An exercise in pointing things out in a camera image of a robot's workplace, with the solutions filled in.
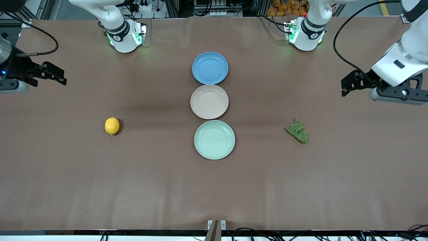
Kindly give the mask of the green lettuce piece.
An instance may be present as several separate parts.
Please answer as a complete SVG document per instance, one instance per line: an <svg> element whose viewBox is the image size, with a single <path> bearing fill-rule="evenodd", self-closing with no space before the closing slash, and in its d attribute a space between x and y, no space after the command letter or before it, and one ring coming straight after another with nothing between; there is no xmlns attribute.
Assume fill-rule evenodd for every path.
<svg viewBox="0 0 428 241"><path fill-rule="evenodd" d="M286 126L284 130L301 144L307 144L309 141L304 123L297 118L294 118L294 123Z"/></svg>

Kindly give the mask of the yellow lemon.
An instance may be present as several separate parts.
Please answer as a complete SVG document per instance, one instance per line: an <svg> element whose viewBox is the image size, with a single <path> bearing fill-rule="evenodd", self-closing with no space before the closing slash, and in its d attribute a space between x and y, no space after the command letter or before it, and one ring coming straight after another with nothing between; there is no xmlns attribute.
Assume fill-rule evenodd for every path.
<svg viewBox="0 0 428 241"><path fill-rule="evenodd" d="M120 122L115 117L110 117L109 119L106 119L104 128L107 134L114 136L120 130Z"/></svg>

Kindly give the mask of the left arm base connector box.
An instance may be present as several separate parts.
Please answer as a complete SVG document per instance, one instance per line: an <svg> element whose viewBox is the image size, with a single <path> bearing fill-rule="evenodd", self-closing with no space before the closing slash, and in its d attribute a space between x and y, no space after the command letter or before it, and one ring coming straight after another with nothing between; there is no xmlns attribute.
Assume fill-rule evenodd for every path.
<svg viewBox="0 0 428 241"><path fill-rule="evenodd" d="M284 32L287 43L295 43L299 34L297 20L284 22Z"/></svg>

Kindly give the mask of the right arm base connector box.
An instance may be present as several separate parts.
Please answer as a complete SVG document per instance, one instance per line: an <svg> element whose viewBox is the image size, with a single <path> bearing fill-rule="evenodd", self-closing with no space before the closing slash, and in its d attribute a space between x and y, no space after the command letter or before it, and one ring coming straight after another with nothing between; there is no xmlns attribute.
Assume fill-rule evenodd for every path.
<svg viewBox="0 0 428 241"><path fill-rule="evenodd" d="M144 45L146 33L147 27L145 23L140 23L136 21L133 23L133 37L137 46Z"/></svg>

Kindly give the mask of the bag of orange fruit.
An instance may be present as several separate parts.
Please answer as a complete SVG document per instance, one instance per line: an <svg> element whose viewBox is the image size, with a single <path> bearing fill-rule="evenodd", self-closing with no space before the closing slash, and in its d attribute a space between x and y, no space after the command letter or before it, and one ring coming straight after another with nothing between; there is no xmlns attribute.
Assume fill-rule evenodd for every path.
<svg viewBox="0 0 428 241"><path fill-rule="evenodd" d="M267 17L283 17L288 15L304 16L309 11L307 0L270 0L266 10Z"/></svg>

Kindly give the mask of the white power strip with plugs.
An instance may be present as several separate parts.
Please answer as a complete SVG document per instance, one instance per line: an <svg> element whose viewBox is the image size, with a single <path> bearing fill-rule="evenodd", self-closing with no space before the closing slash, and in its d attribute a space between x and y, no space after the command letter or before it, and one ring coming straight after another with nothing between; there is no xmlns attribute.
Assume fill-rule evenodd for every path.
<svg viewBox="0 0 428 241"><path fill-rule="evenodd" d="M153 9L152 0L127 0L128 9L131 13L151 12Z"/></svg>

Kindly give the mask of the brown table cover sheet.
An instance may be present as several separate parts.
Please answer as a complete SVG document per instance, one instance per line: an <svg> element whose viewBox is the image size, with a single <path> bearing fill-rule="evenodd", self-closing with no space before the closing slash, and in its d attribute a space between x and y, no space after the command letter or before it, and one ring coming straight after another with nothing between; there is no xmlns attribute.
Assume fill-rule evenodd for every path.
<svg viewBox="0 0 428 241"><path fill-rule="evenodd" d="M259 18L144 20L144 46L114 50L96 20L38 20L67 85L0 95L0 229L406 230L428 223L428 104L341 96L352 71L333 51L344 18L311 52ZM202 157L192 63L222 54L217 118L236 142ZM115 117L120 130L106 133ZM304 123L301 144L284 128Z"/></svg>

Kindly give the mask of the blue round plate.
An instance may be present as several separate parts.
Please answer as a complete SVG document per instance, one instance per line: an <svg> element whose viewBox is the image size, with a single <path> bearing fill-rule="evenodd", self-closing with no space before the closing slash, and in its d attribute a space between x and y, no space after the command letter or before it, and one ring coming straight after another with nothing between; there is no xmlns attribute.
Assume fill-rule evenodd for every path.
<svg viewBox="0 0 428 241"><path fill-rule="evenodd" d="M219 84L228 73L228 61L217 52L202 53L192 63L192 74L201 84Z"/></svg>

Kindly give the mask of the beige round plate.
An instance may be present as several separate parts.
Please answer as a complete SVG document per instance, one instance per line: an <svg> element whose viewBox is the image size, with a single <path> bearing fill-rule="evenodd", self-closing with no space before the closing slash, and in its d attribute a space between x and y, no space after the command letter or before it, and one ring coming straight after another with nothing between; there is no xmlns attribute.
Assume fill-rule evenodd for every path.
<svg viewBox="0 0 428 241"><path fill-rule="evenodd" d="M215 84L205 84L191 95L191 110L202 119L217 119L229 107L229 96L226 91Z"/></svg>

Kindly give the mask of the mint green round plate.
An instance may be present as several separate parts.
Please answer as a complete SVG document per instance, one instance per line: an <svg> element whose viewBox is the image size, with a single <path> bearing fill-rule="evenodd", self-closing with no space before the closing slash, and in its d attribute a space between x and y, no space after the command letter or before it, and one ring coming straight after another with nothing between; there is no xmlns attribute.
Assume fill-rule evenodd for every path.
<svg viewBox="0 0 428 241"><path fill-rule="evenodd" d="M204 122L194 134L197 152L208 160L221 160L234 149L234 130L226 122L214 119Z"/></svg>

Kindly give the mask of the grey metal bracket plate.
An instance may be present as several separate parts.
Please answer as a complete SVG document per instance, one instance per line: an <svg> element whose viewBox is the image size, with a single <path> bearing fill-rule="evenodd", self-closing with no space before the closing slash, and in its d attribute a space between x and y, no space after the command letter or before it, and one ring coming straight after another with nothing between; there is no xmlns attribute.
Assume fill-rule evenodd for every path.
<svg viewBox="0 0 428 241"><path fill-rule="evenodd" d="M221 227L221 230L226 230L227 229L227 225L226 225L227 222L226 222L226 220L208 220L207 221L207 229L206 230L210 229L211 225L213 223L215 223L215 222L217 222L217 226Z"/></svg>

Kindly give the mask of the brown upright post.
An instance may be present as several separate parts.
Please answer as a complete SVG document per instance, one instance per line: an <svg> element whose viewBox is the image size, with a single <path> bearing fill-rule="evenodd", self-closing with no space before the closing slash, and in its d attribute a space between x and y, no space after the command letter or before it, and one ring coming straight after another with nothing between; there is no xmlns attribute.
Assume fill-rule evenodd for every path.
<svg viewBox="0 0 428 241"><path fill-rule="evenodd" d="M222 238L222 221L212 220L208 221L208 232L205 236L204 241L221 241Z"/></svg>

